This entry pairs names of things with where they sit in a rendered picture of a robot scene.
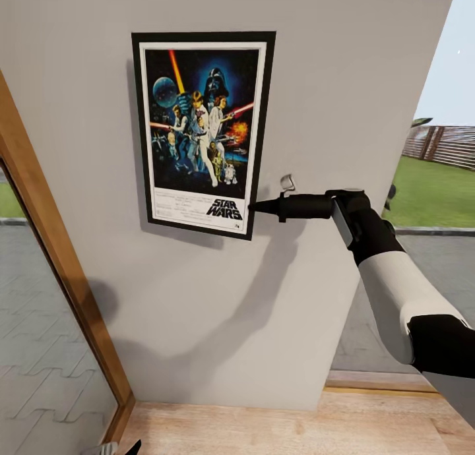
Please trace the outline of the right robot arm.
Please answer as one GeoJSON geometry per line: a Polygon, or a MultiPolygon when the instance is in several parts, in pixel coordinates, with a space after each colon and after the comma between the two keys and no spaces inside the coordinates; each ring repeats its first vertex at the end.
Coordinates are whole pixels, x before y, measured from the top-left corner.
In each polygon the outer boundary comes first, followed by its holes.
{"type": "Polygon", "coordinates": [[[363,189],[300,194],[290,173],[274,200],[247,209],[286,218],[332,217],[354,253],[385,348],[412,365],[475,430],[475,330],[420,272],[392,223],[371,208],[363,189]]]}

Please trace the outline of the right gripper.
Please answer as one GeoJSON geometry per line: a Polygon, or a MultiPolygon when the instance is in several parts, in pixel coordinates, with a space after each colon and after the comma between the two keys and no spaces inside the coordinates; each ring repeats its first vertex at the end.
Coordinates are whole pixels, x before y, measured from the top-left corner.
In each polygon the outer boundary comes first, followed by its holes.
{"type": "Polygon", "coordinates": [[[249,210],[277,214],[280,223],[286,223],[286,218],[312,218],[314,200],[311,193],[290,195],[284,197],[284,191],[280,192],[280,197],[274,200],[256,202],[249,205],[249,210]]]}

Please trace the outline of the poster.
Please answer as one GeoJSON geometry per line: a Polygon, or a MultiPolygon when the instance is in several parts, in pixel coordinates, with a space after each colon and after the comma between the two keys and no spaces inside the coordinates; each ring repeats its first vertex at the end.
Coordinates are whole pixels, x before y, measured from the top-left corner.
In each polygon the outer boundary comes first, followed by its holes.
{"type": "Polygon", "coordinates": [[[131,37],[148,222],[251,241],[276,31],[131,37]]]}

